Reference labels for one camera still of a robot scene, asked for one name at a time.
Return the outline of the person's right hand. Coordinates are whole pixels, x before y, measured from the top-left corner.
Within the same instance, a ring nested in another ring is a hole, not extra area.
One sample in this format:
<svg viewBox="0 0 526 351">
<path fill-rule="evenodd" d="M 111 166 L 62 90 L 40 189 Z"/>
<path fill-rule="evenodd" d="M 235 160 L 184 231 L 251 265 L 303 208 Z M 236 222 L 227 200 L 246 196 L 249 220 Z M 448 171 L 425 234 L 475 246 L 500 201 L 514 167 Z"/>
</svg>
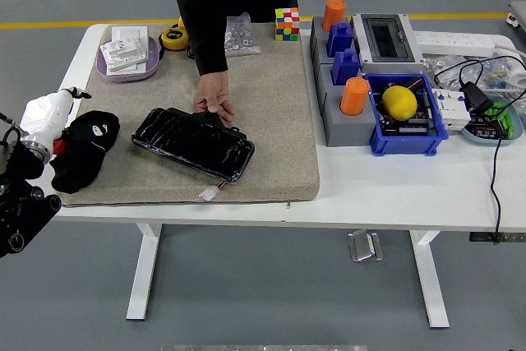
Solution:
<svg viewBox="0 0 526 351">
<path fill-rule="evenodd" d="M 221 122 L 230 127 L 236 110 L 229 101 L 228 73 L 214 72 L 201 76 L 193 102 L 197 112 L 216 113 Z"/>
</svg>

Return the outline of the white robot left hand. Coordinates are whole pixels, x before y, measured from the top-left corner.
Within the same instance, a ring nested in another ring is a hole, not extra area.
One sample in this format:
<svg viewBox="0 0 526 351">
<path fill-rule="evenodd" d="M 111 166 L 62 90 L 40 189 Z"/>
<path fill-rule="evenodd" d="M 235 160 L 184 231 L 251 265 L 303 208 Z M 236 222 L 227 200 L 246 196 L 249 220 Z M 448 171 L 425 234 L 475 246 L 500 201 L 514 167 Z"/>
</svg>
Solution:
<svg viewBox="0 0 526 351">
<path fill-rule="evenodd" d="M 74 100 L 90 98 L 90 94 L 71 87 L 31 100 L 20 123 L 21 141 L 42 154 L 52 154 L 53 143 L 66 126 Z"/>
</svg>

